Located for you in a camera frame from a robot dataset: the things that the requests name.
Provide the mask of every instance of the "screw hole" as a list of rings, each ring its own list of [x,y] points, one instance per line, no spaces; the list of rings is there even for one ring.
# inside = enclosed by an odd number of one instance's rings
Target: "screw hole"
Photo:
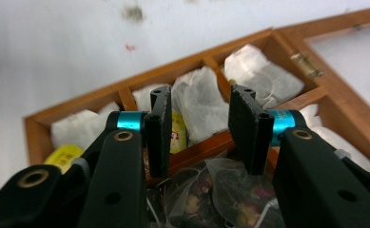
[[[116,141],[127,141],[129,139],[133,138],[133,133],[129,131],[122,131],[114,135],[114,139]]]
[[[122,197],[118,192],[112,192],[105,197],[105,203],[108,205],[116,204]]]
[[[18,185],[22,188],[30,188],[42,183],[48,176],[49,172],[45,169],[34,170],[22,177],[18,181]]]
[[[337,193],[339,194],[339,196],[343,199],[343,200],[347,200],[347,201],[351,201],[351,202],[355,202],[357,201],[357,197],[356,195],[354,195],[353,193],[351,193],[350,191],[347,191],[347,190],[339,190],[337,191]]]
[[[309,132],[306,132],[304,130],[295,130],[292,132],[294,136],[303,139],[303,140],[311,140],[312,135]]]

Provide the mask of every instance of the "wooden compartment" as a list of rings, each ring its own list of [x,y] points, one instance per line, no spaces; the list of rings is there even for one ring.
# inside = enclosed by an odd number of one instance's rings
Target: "wooden compartment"
[[[368,10],[365,10],[364,13],[359,12],[359,14],[370,15]],[[341,21],[344,27],[350,26],[351,23],[345,25],[343,22],[344,17],[351,18],[349,15],[336,17],[339,18],[337,21]],[[365,17],[364,21],[370,22],[367,17]],[[224,77],[222,64],[227,56],[246,44],[260,48],[268,60],[297,76],[305,84],[302,93],[298,97],[277,108],[301,109],[310,104],[319,104],[319,114],[324,125],[339,133],[370,159],[370,120],[361,116],[362,113],[366,113],[370,117],[370,108],[347,85],[338,80],[338,76],[315,53],[311,55],[319,66],[324,69],[325,74],[318,78],[306,76],[306,72],[292,60],[292,56],[303,51],[312,52],[312,50],[304,44],[304,36],[297,33],[298,29],[295,29],[296,27],[301,30],[309,28],[302,24],[301,26],[296,25],[290,28],[267,29],[141,73],[28,116],[25,119],[25,125],[30,164],[43,162],[53,151],[54,148],[50,141],[51,123],[83,109],[97,111],[111,101],[115,101],[123,110],[137,110],[132,96],[133,91],[152,84],[173,85],[178,77],[194,69],[204,66],[211,67],[217,74],[219,89],[224,99],[228,102],[230,98],[230,84]],[[228,131],[217,133],[211,138],[192,145],[178,154],[171,155],[169,173],[172,174],[193,162],[214,156],[234,147],[234,142]],[[273,167],[276,159],[276,154],[270,152],[269,161]]]

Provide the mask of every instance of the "metal hinge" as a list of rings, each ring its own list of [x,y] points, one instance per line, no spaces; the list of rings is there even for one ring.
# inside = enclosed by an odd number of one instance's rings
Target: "metal hinge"
[[[323,70],[310,60],[309,54],[306,52],[291,56],[291,60],[295,62],[304,75],[310,78],[316,78],[324,74]]]

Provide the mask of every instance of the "blue ring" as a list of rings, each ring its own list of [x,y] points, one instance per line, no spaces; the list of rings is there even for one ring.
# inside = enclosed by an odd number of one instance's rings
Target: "blue ring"
[[[143,112],[141,111],[124,111],[120,112],[117,120],[117,128],[131,129],[141,131]]]
[[[288,110],[267,110],[274,116],[273,139],[272,146],[281,144],[282,133],[288,127],[294,127],[295,119],[292,113]]]

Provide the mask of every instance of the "white surface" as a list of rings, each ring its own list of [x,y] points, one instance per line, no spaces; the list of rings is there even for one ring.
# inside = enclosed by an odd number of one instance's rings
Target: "white surface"
[[[370,104],[370,25],[311,38],[309,43]]]
[[[136,4],[142,23],[122,16]],[[366,8],[370,0],[0,0],[0,187],[28,165],[24,116],[261,29]]]

